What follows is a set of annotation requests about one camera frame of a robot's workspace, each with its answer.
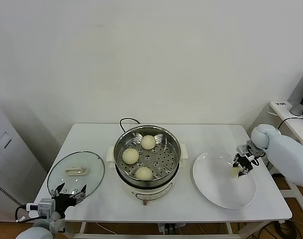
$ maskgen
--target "white table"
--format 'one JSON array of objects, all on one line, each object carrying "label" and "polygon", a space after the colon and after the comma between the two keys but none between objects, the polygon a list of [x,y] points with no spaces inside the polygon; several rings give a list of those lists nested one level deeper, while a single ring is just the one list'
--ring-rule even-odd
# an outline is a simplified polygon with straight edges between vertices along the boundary
[{"label": "white table", "polygon": [[[125,125],[127,129],[134,125]],[[261,162],[251,172],[257,184],[254,201],[247,207],[228,210],[207,200],[196,188],[190,172],[194,160],[201,153],[216,150],[236,154],[236,148],[246,143],[248,136],[240,125],[159,125],[171,131],[180,143],[185,143],[189,159],[175,177],[169,193],[144,206],[123,191],[123,182],[114,168],[105,167],[105,175],[98,189],[76,207],[66,211],[66,221],[113,223],[221,223],[265,222],[252,224],[243,230],[249,236],[268,221],[286,220],[291,211],[268,170]],[[122,130],[118,124],[75,124],[71,128],[53,166],[75,151],[91,151],[106,159],[109,146],[114,145]],[[50,197],[45,179],[35,202]]]},{"label": "white table", "polygon": [[[275,111],[275,113],[280,117],[281,120],[297,117],[290,113],[292,105],[299,104],[299,102],[288,102],[288,101],[270,101],[270,107]],[[290,131],[298,138],[299,142],[303,145],[303,119],[289,119],[284,122]],[[273,174],[275,169],[271,169],[270,173]],[[303,210],[303,195],[296,185],[287,181],[290,189],[281,190],[283,197],[285,198],[295,198],[299,203],[301,209]]]},{"label": "white table", "polygon": [[[269,105],[275,111],[275,113],[284,120],[291,117],[297,117],[290,113],[292,105],[299,104],[298,102],[288,101],[270,101]],[[292,133],[299,139],[303,144],[303,120],[302,119],[289,119],[284,122]]]}]

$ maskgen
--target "floor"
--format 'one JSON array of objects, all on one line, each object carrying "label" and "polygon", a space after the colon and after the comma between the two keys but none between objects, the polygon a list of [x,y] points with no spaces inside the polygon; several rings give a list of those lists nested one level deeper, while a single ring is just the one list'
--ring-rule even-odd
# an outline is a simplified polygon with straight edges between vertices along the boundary
[{"label": "floor", "polygon": [[[281,177],[274,178],[276,184],[278,185],[279,189],[288,189],[287,184]],[[293,218],[292,220],[299,221],[303,223],[303,211],[300,209],[297,201],[295,199],[286,199],[287,204],[289,205]],[[101,223],[100,225],[115,231],[118,234],[141,234],[141,235],[159,235],[159,230],[157,224],[110,224],[110,223]],[[239,230],[239,227],[243,227],[244,223],[233,223],[232,229],[233,232],[236,233]],[[295,223],[297,228],[300,230],[302,238],[303,238],[303,226]],[[0,222],[0,239],[14,239],[16,236],[21,233],[22,231],[26,230],[27,228],[31,227],[32,224],[17,224],[17,223],[1,223]],[[71,227],[75,232],[79,232],[81,223],[71,223]],[[266,230],[263,230],[260,235],[260,239],[274,239],[274,236],[278,239],[281,237],[276,233],[273,228],[273,225],[267,227],[267,229],[273,234],[269,234]],[[199,224],[187,224],[184,227],[181,227],[181,233],[183,235],[199,235],[204,234],[226,234],[227,229],[225,224],[201,224],[201,228]],[[99,227],[96,223],[88,223],[85,229],[85,233],[100,233],[100,234],[111,234],[109,231]],[[63,234],[58,234],[55,239],[66,239]]]}]

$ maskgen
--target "glass pot lid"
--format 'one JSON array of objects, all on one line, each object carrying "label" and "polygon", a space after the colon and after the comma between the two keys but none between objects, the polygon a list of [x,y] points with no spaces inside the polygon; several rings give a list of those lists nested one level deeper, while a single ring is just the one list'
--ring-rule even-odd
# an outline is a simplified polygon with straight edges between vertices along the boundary
[{"label": "glass pot lid", "polygon": [[100,185],[104,176],[104,163],[92,152],[75,152],[59,161],[47,179],[49,193],[65,183],[61,193],[75,194],[86,185],[86,197]]}]

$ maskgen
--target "white plate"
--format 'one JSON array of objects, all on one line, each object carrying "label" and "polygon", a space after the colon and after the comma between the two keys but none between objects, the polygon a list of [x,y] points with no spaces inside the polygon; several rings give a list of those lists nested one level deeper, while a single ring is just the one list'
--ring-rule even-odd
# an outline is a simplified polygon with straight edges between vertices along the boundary
[{"label": "white plate", "polygon": [[200,192],[214,204],[240,209],[255,198],[256,182],[251,173],[232,177],[233,156],[223,152],[200,155],[193,165],[193,178]]}]

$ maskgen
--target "steamed bun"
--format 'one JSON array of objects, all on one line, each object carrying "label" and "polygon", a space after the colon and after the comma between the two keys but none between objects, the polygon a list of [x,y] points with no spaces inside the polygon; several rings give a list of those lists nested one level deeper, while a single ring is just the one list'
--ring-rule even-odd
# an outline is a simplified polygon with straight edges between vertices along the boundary
[{"label": "steamed bun", "polygon": [[136,149],[128,148],[123,152],[122,158],[126,164],[134,164],[138,161],[140,155]]},{"label": "steamed bun", "polygon": [[151,135],[146,135],[142,138],[141,145],[144,149],[152,149],[156,145],[156,139]]},{"label": "steamed bun", "polygon": [[135,173],[135,177],[139,180],[151,180],[152,179],[152,171],[147,167],[141,167],[137,169]]}]

